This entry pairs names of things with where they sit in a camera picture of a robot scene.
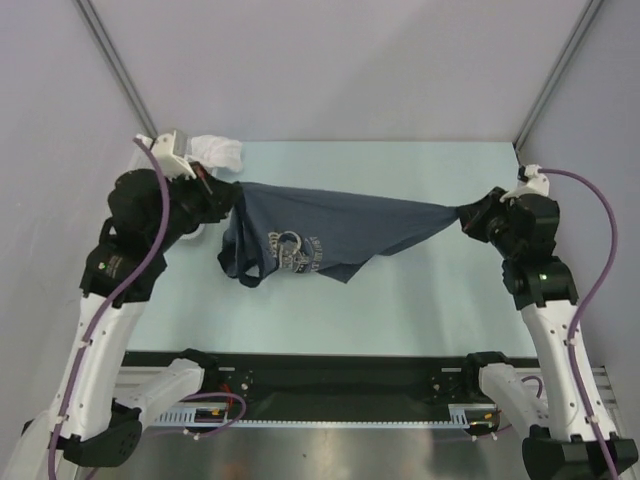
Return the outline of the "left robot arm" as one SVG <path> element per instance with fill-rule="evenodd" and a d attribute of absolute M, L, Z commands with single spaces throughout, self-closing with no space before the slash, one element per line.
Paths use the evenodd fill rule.
<path fill-rule="evenodd" d="M 148 169 L 122 174 L 108 196 L 110 217 L 81 279 L 80 318 L 63 380 L 48 410 L 26 423 L 4 476 L 38 479 L 56 459 L 92 468 L 122 465 L 143 432 L 175 403 L 207 400 L 221 387 L 212 357 L 185 351 L 152 380 L 115 397 L 125 350 L 166 269 L 165 254 L 201 224 L 225 219 L 242 188 L 195 168 L 169 180 Z"/>

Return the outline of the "blue tank top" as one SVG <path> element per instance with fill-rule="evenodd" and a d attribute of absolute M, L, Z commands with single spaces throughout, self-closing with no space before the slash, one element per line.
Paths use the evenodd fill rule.
<path fill-rule="evenodd" d="M 457 218 L 432 203 L 245 183 L 218 261 L 249 288 L 277 271 L 347 283 L 373 257 L 409 249 Z"/>

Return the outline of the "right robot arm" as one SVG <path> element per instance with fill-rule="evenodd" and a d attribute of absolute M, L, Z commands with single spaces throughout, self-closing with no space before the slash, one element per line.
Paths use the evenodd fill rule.
<path fill-rule="evenodd" d="M 530 478 L 619 478 L 639 452 L 619 434 L 593 377 L 574 279 L 554 254 L 557 202 L 495 188 L 457 213 L 467 236 L 503 258 L 503 283 L 533 340 L 546 397 L 534 395 L 499 352 L 468 355 L 473 369 L 461 376 L 463 393 L 473 401 L 489 397 L 502 409 L 521 440 Z"/>

